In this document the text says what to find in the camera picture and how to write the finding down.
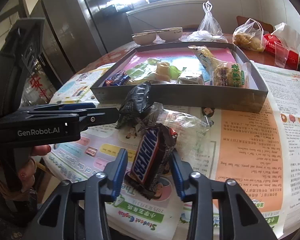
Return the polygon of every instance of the gray box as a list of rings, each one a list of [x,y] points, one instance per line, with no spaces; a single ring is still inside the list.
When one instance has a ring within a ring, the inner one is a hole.
[[[100,79],[91,87],[92,92],[100,103],[121,104],[133,85],[103,87],[104,81],[122,70],[137,52],[161,49],[188,48],[190,45],[206,46],[208,48],[229,49],[237,63],[251,64],[249,75],[249,89],[190,85],[190,84],[152,84],[149,92],[149,103],[159,102],[173,106],[214,107],[225,110],[244,112],[260,112],[266,100],[268,89],[256,68],[247,56],[232,43],[222,42],[172,42],[138,47],[128,52],[115,63]]]

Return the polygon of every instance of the wooden table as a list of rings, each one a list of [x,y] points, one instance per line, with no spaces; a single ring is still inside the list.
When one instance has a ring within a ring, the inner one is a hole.
[[[179,39],[180,41],[187,41],[187,37],[191,34],[191,32],[184,32],[182,37]],[[224,34],[225,38],[228,40],[229,43],[232,43],[232,34]],[[154,44],[160,44],[165,43],[164,40],[160,39],[158,36],[154,41]],[[140,45],[136,44],[134,41],[131,41],[113,51],[111,51],[108,54],[105,54],[101,58],[97,59],[96,61],[90,63],[88,66],[86,66],[84,69],[80,70],[78,74],[88,72],[90,70],[94,70],[102,65],[108,64],[108,63],[115,63],[120,58],[122,58],[125,54],[127,54],[130,50],[140,47]],[[242,51],[246,54],[246,56],[253,60],[254,62],[265,64],[265,65],[275,65],[275,57],[271,54],[268,54],[267,52],[255,52],[252,50],[246,50],[242,49]]]

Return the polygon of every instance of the donut illustration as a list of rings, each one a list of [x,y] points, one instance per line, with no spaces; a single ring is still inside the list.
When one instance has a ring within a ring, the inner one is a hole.
[[[280,114],[281,115],[281,120],[283,122],[287,122],[287,116],[285,116],[284,114]]]
[[[296,118],[292,114],[289,115],[289,120],[291,122],[296,122]]]

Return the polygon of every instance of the window sill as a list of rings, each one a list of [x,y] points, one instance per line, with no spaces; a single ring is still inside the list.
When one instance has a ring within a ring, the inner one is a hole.
[[[136,13],[139,13],[142,11],[159,8],[159,7],[164,7],[164,6],[170,6],[170,5],[175,5],[175,4],[185,4],[185,3],[204,3],[206,1],[207,0],[164,0],[164,1],[149,3],[146,5],[141,5],[134,10],[126,12],[126,14],[129,16],[129,15],[133,15],[133,14],[136,14]]]

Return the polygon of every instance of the snickers logo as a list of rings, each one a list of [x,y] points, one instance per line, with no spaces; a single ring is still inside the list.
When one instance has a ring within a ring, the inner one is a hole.
[[[147,174],[158,151],[158,134],[159,128],[146,130],[131,169],[132,173],[142,184],[146,181]]]

